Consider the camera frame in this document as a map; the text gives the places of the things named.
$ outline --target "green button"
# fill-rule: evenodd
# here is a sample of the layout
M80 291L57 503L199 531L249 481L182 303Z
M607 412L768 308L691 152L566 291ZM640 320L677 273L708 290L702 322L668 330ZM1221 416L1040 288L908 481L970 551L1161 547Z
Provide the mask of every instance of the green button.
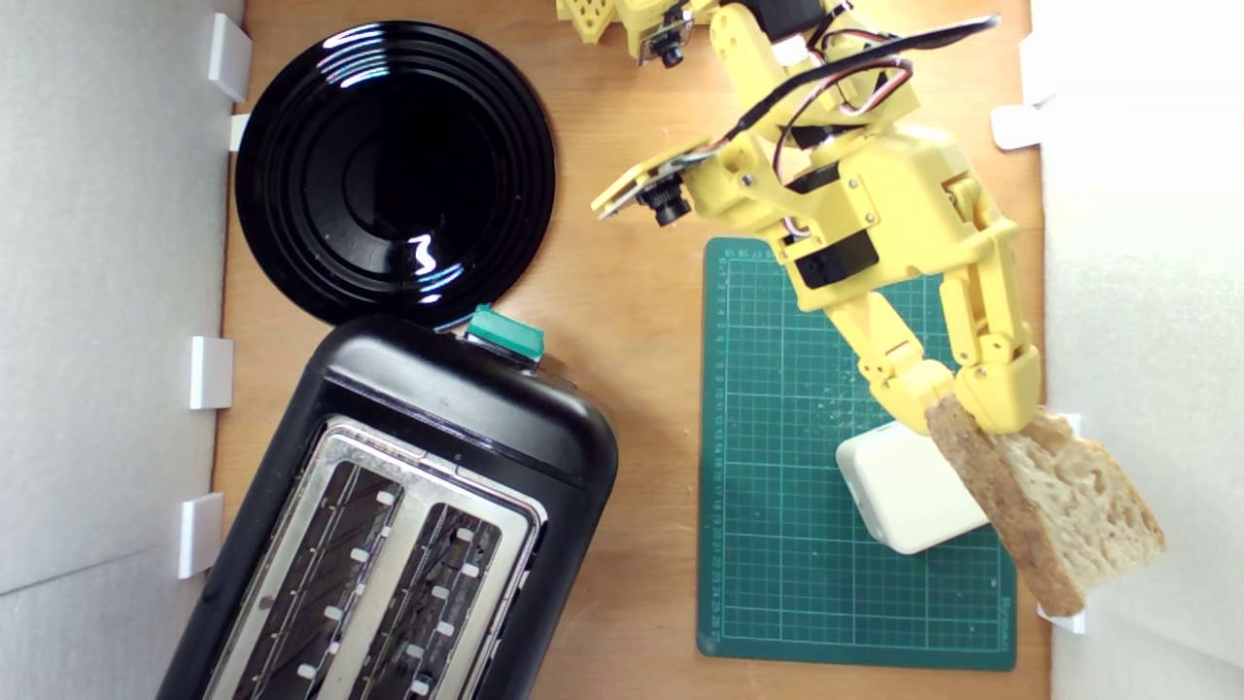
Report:
M529 361L539 363L544 358L544 331L503 316L489 303L475 307L475 315L470 317L466 332L500 344Z

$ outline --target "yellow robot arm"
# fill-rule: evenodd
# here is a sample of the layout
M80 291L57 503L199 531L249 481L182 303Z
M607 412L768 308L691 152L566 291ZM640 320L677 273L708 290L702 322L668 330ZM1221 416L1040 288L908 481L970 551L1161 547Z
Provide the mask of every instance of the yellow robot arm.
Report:
M822 310L860 358L877 402L927 434L924 413L954 394L989 433L1035 415L1040 358L1023 321L1011 240L954 139L898 119L918 106L903 48L929 48L991 26L967 22L913 37L866 29L848 4L825 9L805 60L782 66L741 2L713 11L710 39L749 109L724 138L628 170L593 208L638 201L664 225L694 208L764 239L800 308ZM782 154L806 163L782 172ZM685 189L688 203L683 198ZM882 293L940 274L958 375L923 346Z

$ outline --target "slice of bread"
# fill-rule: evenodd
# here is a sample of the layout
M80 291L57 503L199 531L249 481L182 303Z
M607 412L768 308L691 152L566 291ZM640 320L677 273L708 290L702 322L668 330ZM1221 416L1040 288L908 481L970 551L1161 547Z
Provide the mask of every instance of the slice of bread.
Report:
M1046 614L1074 615L1090 589L1166 551L1118 463L1060 417L1042 409L1020 433L986 435L950 397L926 418Z

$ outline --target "cable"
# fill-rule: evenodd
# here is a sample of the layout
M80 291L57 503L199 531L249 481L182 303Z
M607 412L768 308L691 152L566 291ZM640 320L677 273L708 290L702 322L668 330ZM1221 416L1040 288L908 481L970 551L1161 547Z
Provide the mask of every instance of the cable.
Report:
M781 182L781 152L782 152L782 148L785 148L786 138L790 137L790 132L795 127L795 122L799 121L799 117L801 117L804 114L804 111L806 111L807 107L811 106L812 102L815 102L817 97L820 97L821 94L824 94L826 90L829 90L830 87L836 86L838 82L841 82L841 81L843 81L846 78L850 78L851 76L853 76L856 73L861 73L861 72L865 72L865 71L872 71L872 70L886 70L886 68L894 68L894 70L898 71L898 75L893 76L893 77L888 77L886 80L886 82L881 86L881 88L876 90L868 97L868 99L865 102L865 104L862 107L860 107L857 109L852 108L851 111L842 109L840 107L840 111L843 114L846 114L848 117L858 117L858 116L861 116L861 114L863 114L863 113L866 113L866 112L876 108L878 104L881 104L882 102L884 102L891 94L893 94L896 91L898 91L898 88L902 87L903 83L906 83L908 80L911 80L911 77L912 77L912 62L911 61L908 61L906 58L896 58L896 57L882 58L882 60L878 60L878 61L873 61L872 63L868 63L868 65L865 65L865 66L860 66L860 67L850 70L850 71L843 71L842 73L832 75L832 76L822 80L811 92L809 92L807 97L804 98L804 101L800 103L799 108L795 109L795 113L790 117L790 121L787 121L786 126L782 127L781 134L778 137L778 143L774 147L773 170L774 170L774 174L778 177L778 182ZM805 237L809 234L807 229L796 226L795 225L795 220L791 216L782 216L781 223L782 223L782 226L786 229L786 233L789 233L790 235L792 235L795 237Z
M868 31L866 29L853 29L853 27L852 29L836 29L836 30L825 32L825 36L821 37L821 42L819 44L821 51L825 51L825 42L826 42L826 40L833 39L835 36L856 36L856 37L860 37L860 39L867 39L868 41L872 41L872 42L876 42L876 44L884 44L887 41L893 41L896 39L902 39L897 34Z
M832 10L826 12L825 16L821 17L820 24L816 25L816 29L812 30L812 36L807 39L807 47L816 47L821 41L821 36L827 29L830 29L830 25L833 24L833 20L838 19L838 15L846 12L847 10L855 10L855 5L851 4L851 0L842 0L842 2L838 2Z
M824 80L825 77L842 73L858 68L860 66L867 65L878 58L886 58L894 53L911 50L929 50L940 48L943 46L949 46L955 41L959 41L973 34L984 31L998 26L998 15L989 15L986 17L980 17L975 20L968 20L957 25L949 25L940 29L934 29L931 31L924 31L921 34L913 34L911 36L904 36L901 39L894 39L886 41L884 44L878 44L853 53L845 58L825 63L799 75L786 78L781 85L775 87L768 96L756 102L750 109L743 113L739 122L734 124L730 131L722 137L723 140L730 140L739 136L748 128L751 128L761 117L769 113L778 102L781 102L787 94L795 90L805 86L810 82L816 82Z

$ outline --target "white clip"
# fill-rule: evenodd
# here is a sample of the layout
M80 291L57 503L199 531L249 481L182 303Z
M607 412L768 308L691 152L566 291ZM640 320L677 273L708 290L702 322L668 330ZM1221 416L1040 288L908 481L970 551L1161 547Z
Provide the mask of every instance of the white clip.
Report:
M211 55L208 80L234 102L245 102L250 88L251 41L224 12L211 20Z
M1051 618L1050 615L1046 615L1045 610L1041 609L1041 606L1037 604L1036 614L1041 617L1041 619L1049 620L1050 624L1061 627L1062 629L1072 634L1085 634L1086 632L1088 632L1088 624L1086 620L1085 610L1082 609L1079 613L1067 618Z
M216 561L216 556L220 555L224 517L224 494L208 494L182 502L177 578L190 578L207 571Z
M190 339L190 409L233 407L233 339L197 334Z
M1041 106L1057 93L1059 56L1044 35L1033 32L1019 42L1019 75L1023 104L994 107L989 121L994 143L1003 150L1035 145L1044 137Z
M229 152L236 153L241 148L241 134L246 131L246 124L250 123L250 112L245 114L234 114L229 121Z

